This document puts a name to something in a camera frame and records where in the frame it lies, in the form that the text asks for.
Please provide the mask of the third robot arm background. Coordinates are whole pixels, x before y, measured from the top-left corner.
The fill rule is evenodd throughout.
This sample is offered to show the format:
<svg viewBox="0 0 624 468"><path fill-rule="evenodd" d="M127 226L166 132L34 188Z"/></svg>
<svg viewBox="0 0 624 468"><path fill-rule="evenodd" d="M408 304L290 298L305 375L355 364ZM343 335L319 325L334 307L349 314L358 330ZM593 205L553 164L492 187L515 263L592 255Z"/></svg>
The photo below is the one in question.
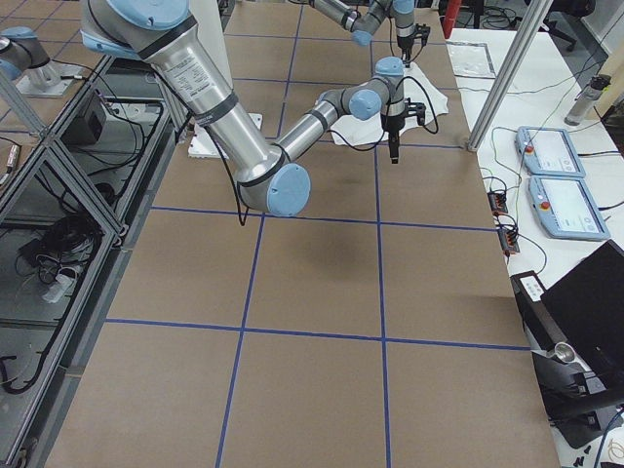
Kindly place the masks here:
<svg viewBox="0 0 624 468"><path fill-rule="evenodd" d="M14 26L1 31L1 71L17 88L34 98L60 98L70 82L61 78L59 69L27 26Z"/></svg>

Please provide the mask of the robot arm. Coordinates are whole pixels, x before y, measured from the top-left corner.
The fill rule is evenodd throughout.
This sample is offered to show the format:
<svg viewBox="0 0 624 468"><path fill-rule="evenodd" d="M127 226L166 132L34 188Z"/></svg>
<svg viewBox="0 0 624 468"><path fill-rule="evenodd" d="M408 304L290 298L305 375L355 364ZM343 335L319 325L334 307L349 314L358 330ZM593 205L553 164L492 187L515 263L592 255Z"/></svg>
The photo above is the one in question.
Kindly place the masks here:
<svg viewBox="0 0 624 468"><path fill-rule="evenodd" d="M372 77L357 87L323 93L290 131L270 142L201 43L189 2L84 1L81 13L88 49L141 60L161 74L234 163L238 196L253 210L277 216L303 210L311 181L296 159L342 116L366 121L379 114L391 143L397 143L404 126L404 65L399 58L379 60Z"/></svg>
<svg viewBox="0 0 624 468"><path fill-rule="evenodd" d="M375 32L386 20L392 20L396 27L398 47L402 52L401 59L405 66L409 65L416 35L413 1L369 1L369 8L364 15L338 0L307 1L307 4L350 32L352 40L361 46L371 42Z"/></svg>

